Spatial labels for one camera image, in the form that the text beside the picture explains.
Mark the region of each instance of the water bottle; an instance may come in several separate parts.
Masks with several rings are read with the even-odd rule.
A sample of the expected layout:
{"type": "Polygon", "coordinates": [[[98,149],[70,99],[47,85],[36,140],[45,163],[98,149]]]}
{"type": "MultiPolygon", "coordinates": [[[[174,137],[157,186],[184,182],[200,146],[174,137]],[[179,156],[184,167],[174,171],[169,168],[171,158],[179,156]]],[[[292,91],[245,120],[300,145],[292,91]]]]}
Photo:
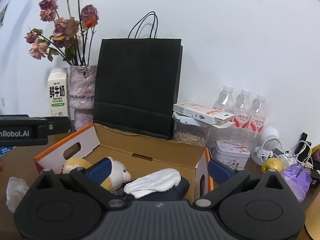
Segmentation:
{"type": "Polygon", "coordinates": [[[267,117],[264,107],[265,101],[266,97],[259,94],[257,95],[257,98],[253,100],[250,110],[251,119],[249,125],[249,129],[252,131],[262,132],[267,117]]]}
{"type": "Polygon", "coordinates": [[[248,128],[251,117],[249,97],[250,91],[242,89],[241,94],[237,96],[237,100],[231,109],[235,114],[233,122],[235,122],[236,127],[248,128]]]}
{"type": "Polygon", "coordinates": [[[233,106],[232,92],[233,87],[223,86],[223,91],[219,94],[219,97],[214,103],[213,108],[231,112],[231,108],[233,106]]]}

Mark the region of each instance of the yellow fruit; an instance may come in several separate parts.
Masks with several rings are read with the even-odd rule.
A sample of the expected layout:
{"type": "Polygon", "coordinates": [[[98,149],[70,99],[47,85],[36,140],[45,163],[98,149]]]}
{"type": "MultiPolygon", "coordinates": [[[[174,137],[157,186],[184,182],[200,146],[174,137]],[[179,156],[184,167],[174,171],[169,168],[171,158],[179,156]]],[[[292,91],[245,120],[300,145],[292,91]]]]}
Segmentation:
{"type": "Polygon", "coordinates": [[[265,173],[269,169],[276,169],[279,173],[283,171],[283,162],[277,158],[267,159],[261,166],[262,173],[265,173]]]}

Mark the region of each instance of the flower vase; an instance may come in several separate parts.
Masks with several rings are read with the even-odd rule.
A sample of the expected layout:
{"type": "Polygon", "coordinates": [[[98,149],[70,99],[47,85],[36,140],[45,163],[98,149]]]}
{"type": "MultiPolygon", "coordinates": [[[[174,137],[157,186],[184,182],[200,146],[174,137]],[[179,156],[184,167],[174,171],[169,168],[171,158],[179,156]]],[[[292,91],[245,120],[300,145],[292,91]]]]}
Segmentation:
{"type": "Polygon", "coordinates": [[[97,65],[70,67],[69,105],[75,109],[75,129],[93,123],[94,89],[97,65]]]}

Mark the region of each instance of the milk carton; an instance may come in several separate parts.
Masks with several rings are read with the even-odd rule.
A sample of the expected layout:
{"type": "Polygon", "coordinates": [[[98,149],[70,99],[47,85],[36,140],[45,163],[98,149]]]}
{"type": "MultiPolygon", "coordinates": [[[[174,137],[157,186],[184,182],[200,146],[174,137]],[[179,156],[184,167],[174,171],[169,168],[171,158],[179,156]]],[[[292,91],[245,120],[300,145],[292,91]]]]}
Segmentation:
{"type": "Polygon", "coordinates": [[[53,68],[48,78],[50,116],[70,117],[68,107],[68,69],[53,68]]]}

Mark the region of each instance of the white cable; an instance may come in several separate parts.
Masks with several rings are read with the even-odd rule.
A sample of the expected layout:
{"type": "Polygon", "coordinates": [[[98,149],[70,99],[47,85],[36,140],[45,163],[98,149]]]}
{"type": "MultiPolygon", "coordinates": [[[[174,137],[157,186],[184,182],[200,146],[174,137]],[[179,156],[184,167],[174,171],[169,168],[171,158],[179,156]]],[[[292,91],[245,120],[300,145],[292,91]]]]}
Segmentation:
{"type": "MultiPolygon", "coordinates": [[[[308,162],[309,159],[311,158],[312,149],[311,149],[311,146],[310,146],[306,141],[298,141],[298,142],[293,146],[293,148],[291,148],[291,150],[289,151],[290,153],[293,153],[293,149],[294,149],[299,143],[303,142],[303,143],[304,143],[303,148],[300,150],[299,153],[293,154],[293,155],[287,155],[286,152],[283,150],[283,146],[282,146],[282,144],[281,144],[281,142],[280,142],[279,139],[277,139],[277,138],[269,138],[269,139],[267,139],[267,140],[265,140],[265,141],[263,142],[263,144],[262,144],[262,146],[261,146],[261,152],[263,151],[263,147],[264,147],[265,143],[268,142],[268,141],[271,141],[271,140],[277,140],[277,141],[279,142],[280,146],[281,146],[281,149],[282,149],[283,154],[284,154],[287,158],[295,158],[296,161],[297,161],[297,163],[299,163],[299,164],[300,164],[301,166],[303,166],[303,167],[307,164],[307,162],[308,162]],[[308,155],[307,158],[305,158],[302,162],[300,162],[300,161],[298,160],[298,156],[299,156],[307,147],[309,147],[309,149],[310,149],[310,155],[308,155]]],[[[260,160],[261,160],[261,162],[263,163],[262,154],[260,155],[260,160]]]]}
{"type": "MultiPolygon", "coordinates": [[[[265,143],[268,142],[268,141],[271,141],[271,140],[277,140],[278,143],[279,143],[280,146],[281,146],[282,151],[284,152],[283,147],[282,147],[282,144],[281,144],[281,142],[280,142],[280,140],[279,140],[278,138],[269,138],[269,139],[265,140],[265,141],[263,142],[262,146],[261,146],[261,151],[263,151],[263,147],[264,147],[265,143]]],[[[263,163],[262,154],[260,155],[260,160],[261,160],[261,162],[263,163]]]]}

